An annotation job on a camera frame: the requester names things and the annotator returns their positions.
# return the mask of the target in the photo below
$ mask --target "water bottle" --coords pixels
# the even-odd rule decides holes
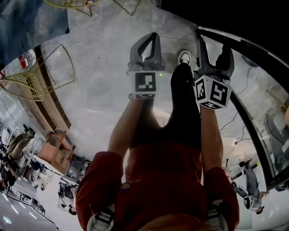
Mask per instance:
[[[0,77],[5,78],[14,74],[28,71],[35,63],[35,52],[34,50],[29,50],[5,66],[5,68],[0,71]]]

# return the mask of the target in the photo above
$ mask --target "ceiling light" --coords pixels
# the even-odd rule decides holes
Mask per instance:
[[[19,203],[21,204],[21,206],[23,207],[23,208],[25,208],[25,206],[19,201]]]
[[[19,212],[17,212],[17,210],[14,208],[13,205],[11,205],[11,207],[12,207],[12,209],[13,209],[17,214],[19,214]]]
[[[36,216],[34,216],[32,213],[29,212],[29,214],[30,214],[32,217],[34,217],[35,219],[37,219]]]
[[[8,197],[4,194],[4,193],[2,193],[3,194],[3,196],[5,197],[5,199],[7,200],[7,201],[9,201],[8,200]]]
[[[12,224],[12,222],[10,221],[10,219],[8,217],[3,216],[3,220],[9,225]]]

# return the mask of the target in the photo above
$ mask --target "white sneaker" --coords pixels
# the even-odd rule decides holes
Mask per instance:
[[[187,50],[182,50],[178,57],[178,65],[181,63],[186,63],[188,65],[191,65],[191,53]]]

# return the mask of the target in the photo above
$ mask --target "blue surface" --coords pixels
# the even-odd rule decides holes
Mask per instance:
[[[3,0],[0,3],[0,64],[68,32],[67,10],[43,0]]]

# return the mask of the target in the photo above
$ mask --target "red sleeve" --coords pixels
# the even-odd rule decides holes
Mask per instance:
[[[237,196],[222,168],[215,167],[204,175],[204,186],[208,192],[208,203],[222,200],[219,212],[224,216],[228,231],[236,229],[239,223],[239,204]]]
[[[113,152],[98,152],[86,171],[76,195],[78,220],[86,231],[93,214],[115,202],[123,175],[122,158]]]

